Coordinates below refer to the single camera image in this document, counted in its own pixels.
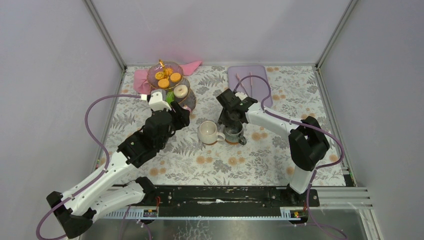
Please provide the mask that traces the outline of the pink sugared cake ball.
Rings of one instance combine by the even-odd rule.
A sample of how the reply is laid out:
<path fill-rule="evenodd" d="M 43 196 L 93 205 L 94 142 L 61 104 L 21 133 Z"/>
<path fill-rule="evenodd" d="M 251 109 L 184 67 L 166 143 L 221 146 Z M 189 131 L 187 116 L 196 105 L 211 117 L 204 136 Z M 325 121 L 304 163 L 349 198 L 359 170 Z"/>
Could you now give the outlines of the pink sugared cake ball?
<path fill-rule="evenodd" d="M 190 113 L 192 112 L 192 109 L 190 107 L 188 107 L 187 105 L 183 106 L 182 108 L 189 111 Z"/>

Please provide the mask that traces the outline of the green striped cake piece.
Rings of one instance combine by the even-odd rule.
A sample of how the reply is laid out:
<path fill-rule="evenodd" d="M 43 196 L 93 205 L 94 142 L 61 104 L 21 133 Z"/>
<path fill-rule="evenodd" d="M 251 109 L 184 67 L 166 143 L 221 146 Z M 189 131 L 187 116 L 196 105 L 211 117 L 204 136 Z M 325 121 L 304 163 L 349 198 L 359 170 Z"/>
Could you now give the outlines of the green striped cake piece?
<path fill-rule="evenodd" d="M 175 101 L 175 95 L 174 95 L 174 92 L 173 92 L 173 91 L 169 91 L 169 92 L 166 94 L 166 101 L 167 101 L 169 104 L 171 104 L 172 102 L 174 102 L 174 101 Z"/>

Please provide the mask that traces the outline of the grey ceramic mug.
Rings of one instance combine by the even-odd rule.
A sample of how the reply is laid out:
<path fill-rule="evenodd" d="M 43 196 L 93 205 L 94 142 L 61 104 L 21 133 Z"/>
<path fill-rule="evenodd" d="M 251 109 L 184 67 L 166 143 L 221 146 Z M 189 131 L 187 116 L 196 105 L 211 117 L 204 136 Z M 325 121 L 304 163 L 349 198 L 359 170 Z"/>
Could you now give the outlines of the grey ceramic mug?
<path fill-rule="evenodd" d="M 247 144 L 247 139 L 244 136 L 244 127 L 241 122 L 236 122 L 233 126 L 225 126 L 223 133 L 225 140 L 238 141 L 242 146 Z"/>

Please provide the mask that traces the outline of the white glazed donut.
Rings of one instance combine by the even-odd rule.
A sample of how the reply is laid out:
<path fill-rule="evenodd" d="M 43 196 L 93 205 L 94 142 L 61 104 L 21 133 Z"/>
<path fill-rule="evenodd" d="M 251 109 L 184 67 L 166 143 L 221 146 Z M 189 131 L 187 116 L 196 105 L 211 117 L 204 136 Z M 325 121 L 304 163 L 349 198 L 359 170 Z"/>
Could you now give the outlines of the white glazed donut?
<path fill-rule="evenodd" d="M 177 99 L 184 99 L 188 95 L 189 90 L 190 89 L 184 84 L 177 85 L 173 90 L 174 97 Z"/>

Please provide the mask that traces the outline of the white ceramic mug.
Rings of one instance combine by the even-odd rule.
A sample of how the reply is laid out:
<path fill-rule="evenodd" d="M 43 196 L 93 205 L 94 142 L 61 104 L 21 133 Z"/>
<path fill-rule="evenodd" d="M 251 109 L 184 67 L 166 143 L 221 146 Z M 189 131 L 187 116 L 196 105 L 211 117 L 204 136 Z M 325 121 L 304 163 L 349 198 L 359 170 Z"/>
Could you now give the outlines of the white ceramic mug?
<path fill-rule="evenodd" d="M 209 120 L 200 124 L 197 135 L 202 143 L 213 143 L 215 141 L 221 142 L 226 139 L 225 134 L 219 132 L 217 125 Z"/>

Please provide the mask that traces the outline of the wooden coaster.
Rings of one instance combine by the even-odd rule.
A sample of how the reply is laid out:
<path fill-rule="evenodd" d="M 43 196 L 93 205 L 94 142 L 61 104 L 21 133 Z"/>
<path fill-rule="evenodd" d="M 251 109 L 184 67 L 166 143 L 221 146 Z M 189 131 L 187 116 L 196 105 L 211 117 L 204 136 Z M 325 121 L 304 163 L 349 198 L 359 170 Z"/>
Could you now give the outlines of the wooden coaster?
<path fill-rule="evenodd" d="M 213 145 L 217 144 L 218 142 L 219 141 L 214 141 L 212 143 L 205 143 L 205 142 L 203 142 L 203 144 L 206 145 L 206 146 L 213 146 Z"/>
<path fill-rule="evenodd" d="M 236 141 L 230 141 L 230 140 L 226 139 L 225 141 L 226 141 L 229 145 L 238 145 L 238 144 L 239 144 L 239 141 L 238 141 L 238 140 L 236 140 Z"/>

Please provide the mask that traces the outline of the yellow round biscuit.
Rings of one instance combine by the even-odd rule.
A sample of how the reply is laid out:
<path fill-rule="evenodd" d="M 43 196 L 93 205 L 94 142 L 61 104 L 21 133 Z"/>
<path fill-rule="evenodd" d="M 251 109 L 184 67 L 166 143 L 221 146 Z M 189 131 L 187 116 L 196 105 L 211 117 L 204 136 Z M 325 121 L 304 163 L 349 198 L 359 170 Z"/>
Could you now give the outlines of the yellow round biscuit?
<path fill-rule="evenodd" d="M 161 88 L 161 89 L 167 89 L 167 88 L 169 88 L 169 86 L 170 86 L 170 81 L 169 81 L 169 79 L 168 79 L 168 78 L 163 78 L 163 79 L 160 79 L 160 80 L 157 82 L 157 85 L 158 85 L 158 87 L 159 87 L 159 88 Z"/>
<path fill-rule="evenodd" d="M 183 78 L 183 76 L 178 72 L 174 72 L 169 76 L 169 80 L 172 83 L 178 83 L 182 78 Z"/>

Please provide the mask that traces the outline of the three-tier glass cake stand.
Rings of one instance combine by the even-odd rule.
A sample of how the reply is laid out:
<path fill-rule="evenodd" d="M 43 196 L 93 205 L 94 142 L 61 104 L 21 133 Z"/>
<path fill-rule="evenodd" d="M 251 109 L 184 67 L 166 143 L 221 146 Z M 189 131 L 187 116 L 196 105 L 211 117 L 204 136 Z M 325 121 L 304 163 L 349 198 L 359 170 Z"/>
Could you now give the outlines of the three-tier glass cake stand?
<path fill-rule="evenodd" d="M 169 76 L 165 77 L 169 80 L 170 86 L 167 89 L 162 89 L 162 88 L 158 87 L 158 80 L 155 79 L 155 74 L 157 72 L 164 72 L 165 68 L 172 68 L 173 73 L 180 73 L 182 75 L 182 79 L 179 82 L 174 83 L 174 82 L 170 81 Z M 197 98 L 195 96 L 194 91 L 191 88 L 191 83 L 188 80 L 188 76 L 184 76 L 183 69 L 182 69 L 180 64 L 173 62 L 173 61 L 162 61 L 162 60 L 160 60 L 159 63 L 157 63 L 156 65 L 154 65 L 154 66 L 152 66 L 148 69 L 147 81 L 148 81 L 149 85 L 152 87 L 152 89 L 151 89 L 152 91 L 157 90 L 157 89 L 165 90 L 166 96 L 167 96 L 167 93 L 173 91 L 176 86 L 186 85 L 189 88 L 188 95 L 185 98 L 175 98 L 174 97 L 174 101 L 177 102 L 181 107 L 188 106 L 189 108 L 191 108 L 192 111 L 195 109 L 196 104 L 197 104 Z"/>

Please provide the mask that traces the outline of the yellow jam-dot cookie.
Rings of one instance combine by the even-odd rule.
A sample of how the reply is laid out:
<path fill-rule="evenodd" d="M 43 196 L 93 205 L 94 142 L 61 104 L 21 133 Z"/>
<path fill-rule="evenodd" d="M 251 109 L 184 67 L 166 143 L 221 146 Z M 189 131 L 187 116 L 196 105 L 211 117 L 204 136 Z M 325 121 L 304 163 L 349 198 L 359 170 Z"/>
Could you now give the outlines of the yellow jam-dot cookie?
<path fill-rule="evenodd" d="M 166 77 L 166 74 L 163 71 L 158 71 L 155 75 L 154 75 L 155 79 L 160 81 L 162 79 L 164 79 Z"/>

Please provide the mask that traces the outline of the orange swirl cookie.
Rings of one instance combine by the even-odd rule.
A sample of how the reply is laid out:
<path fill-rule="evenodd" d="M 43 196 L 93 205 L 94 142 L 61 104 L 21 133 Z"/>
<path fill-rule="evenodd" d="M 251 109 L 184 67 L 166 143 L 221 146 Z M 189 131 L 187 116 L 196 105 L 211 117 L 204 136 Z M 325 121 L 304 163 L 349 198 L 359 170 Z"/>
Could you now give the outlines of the orange swirl cookie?
<path fill-rule="evenodd" d="M 174 73 L 174 70 L 171 67 L 167 67 L 164 69 L 164 74 L 166 77 L 171 76 Z"/>

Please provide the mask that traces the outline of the pink handled tongs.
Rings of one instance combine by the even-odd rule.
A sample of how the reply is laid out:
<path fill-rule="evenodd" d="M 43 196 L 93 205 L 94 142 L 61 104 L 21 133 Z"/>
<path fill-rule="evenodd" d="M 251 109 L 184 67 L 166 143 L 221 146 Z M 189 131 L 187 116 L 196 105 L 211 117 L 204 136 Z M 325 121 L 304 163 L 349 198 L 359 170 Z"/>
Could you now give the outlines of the pink handled tongs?
<path fill-rule="evenodd" d="M 244 90 L 245 94 L 246 95 L 249 95 L 250 97 L 253 97 L 253 81 L 252 81 L 253 79 L 251 77 L 249 78 L 249 90 L 250 90 L 250 94 L 248 94 L 248 90 L 245 88 L 244 84 L 242 83 L 241 78 L 240 78 L 240 76 L 239 76 L 238 73 L 235 74 L 235 77 L 236 77 L 237 81 L 240 83 L 240 85 L 241 85 L 242 89 Z"/>

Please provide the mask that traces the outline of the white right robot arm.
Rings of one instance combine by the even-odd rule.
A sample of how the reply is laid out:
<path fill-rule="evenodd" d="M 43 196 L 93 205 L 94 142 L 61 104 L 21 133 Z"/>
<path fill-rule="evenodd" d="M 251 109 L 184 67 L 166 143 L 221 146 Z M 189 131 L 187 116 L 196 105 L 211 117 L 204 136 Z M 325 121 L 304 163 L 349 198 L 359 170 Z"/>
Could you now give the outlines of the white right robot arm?
<path fill-rule="evenodd" d="M 293 206 L 301 205 L 307 199 L 306 190 L 317 163 L 330 148 L 318 121 L 311 116 L 300 120 L 288 119 L 243 92 L 230 89 L 216 99 L 222 106 L 218 119 L 220 125 L 235 128 L 239 124 L 252 124 L 287 137 L 295 168 L 286 198 Z"/>

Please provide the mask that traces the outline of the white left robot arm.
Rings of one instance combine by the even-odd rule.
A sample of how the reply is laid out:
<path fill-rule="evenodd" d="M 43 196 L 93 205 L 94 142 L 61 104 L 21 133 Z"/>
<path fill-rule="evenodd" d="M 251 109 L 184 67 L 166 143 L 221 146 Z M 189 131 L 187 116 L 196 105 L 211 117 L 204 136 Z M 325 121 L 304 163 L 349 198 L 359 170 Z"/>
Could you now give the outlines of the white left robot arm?
<path fill-rule="evenodd" d="M 146 176 L 138 177 L 115 193 L 107 194 L 106 191 L 121 177 L 140 168 L 164 149 L 176 131 L 190 124 L 190 113 L 190 108 L 175 101 L 170 109 L 153 111 L 142 128 L 118 146 L 109 162 L 75 187 L 63 193 L 50 193 L 46 200 L 65 236 L 73 239 L 82 235 L 95 221 L 121 207 L 152 204 L 156 187 Z"/>

